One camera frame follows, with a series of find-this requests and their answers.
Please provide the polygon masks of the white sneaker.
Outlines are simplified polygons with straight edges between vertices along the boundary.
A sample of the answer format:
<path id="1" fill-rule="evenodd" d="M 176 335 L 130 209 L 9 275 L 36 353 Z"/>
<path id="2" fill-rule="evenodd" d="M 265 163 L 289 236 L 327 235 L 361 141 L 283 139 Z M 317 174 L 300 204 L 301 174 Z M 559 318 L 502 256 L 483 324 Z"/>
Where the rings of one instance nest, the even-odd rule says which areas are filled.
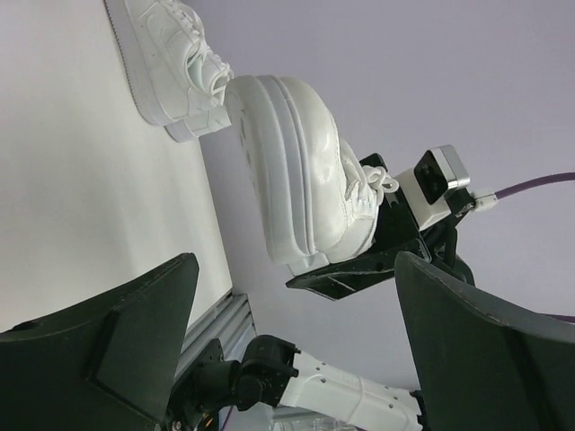
<path id="1" fill-rule="evenodd" d="M 233 70 L 181 1 L 106 1 L 139 114 L 179 143 L 230 126 L 224 106 Z"/>
<path id="2" fill-rule="evenodd" d="M 306 270 L 356 258 L 374 243 L 379 208 L 399 183 L 363 166 L 306 82 L 243 75 L 226 87 L 259 202 L 270 259 Z"/>

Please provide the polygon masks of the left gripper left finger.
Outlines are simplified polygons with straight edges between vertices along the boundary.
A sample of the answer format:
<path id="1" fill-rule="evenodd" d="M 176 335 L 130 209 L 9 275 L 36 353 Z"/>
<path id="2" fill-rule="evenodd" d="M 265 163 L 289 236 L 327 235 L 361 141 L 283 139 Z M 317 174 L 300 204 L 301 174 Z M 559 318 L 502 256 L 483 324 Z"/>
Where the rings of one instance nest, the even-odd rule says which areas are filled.
<path id="1" fill-rule="evenodd" d="M 183 253 L 1 335 L 3 430 L 154 430 L 164 422 L 199 263 Z"/>

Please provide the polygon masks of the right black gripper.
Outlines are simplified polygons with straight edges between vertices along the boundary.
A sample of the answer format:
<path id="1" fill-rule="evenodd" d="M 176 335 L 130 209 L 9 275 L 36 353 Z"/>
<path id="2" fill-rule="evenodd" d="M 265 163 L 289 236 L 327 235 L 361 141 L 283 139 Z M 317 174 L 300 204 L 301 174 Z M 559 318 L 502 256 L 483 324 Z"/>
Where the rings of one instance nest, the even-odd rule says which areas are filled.
<path id="1" fill-rule="evenodd" d="M 387 194 L 379 209 L 376 235 L 369 251 L 293 277 L 286 287 L 339 301 L 394 278 L 396 256 L 404 251 L 470 284 L 472 270 L 456 252 L 457 225 L 469 212 L 464 208 L 421 232 L 403 192 Z"/>

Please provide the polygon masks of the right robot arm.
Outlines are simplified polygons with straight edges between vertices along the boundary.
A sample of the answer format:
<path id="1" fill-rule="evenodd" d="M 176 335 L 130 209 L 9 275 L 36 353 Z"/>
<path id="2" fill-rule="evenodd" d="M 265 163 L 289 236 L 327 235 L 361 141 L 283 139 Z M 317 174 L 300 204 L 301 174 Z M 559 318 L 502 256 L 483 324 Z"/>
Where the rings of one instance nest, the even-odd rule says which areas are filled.
<path id="1" fill-rule="evenodd" d="M 457 225 L 474 206 L 470 177 L 456 150 L 428 150 L 399 182 L 379 209 L 368 251 L 340 263 L 313 259 L 296 269 L 288 286 L 340 300 L 393 278 L 402 251 L 471 280 L 456 254 Z M 362 430 L 429 428 L 419 391 L 372 383 L 270 335 L 252 339 L 241 360 L 225 359 L 221 341 L 211 339 L 177 377 L 163 427 L 206 430 L 220 410 L 246 411 L 257 404 L 311 410 Z"/>

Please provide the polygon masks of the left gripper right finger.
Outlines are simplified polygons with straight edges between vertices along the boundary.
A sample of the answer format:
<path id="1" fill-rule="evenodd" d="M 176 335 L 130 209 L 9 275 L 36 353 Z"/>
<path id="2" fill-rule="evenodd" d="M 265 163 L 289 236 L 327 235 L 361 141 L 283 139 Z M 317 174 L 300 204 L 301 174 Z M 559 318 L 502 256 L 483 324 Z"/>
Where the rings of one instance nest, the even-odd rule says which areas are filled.
<path id="1" fill-rule="evenodd" d="M 407 252 L 395 284 L 433 430 L 572 430 L 574 326 Z"/>

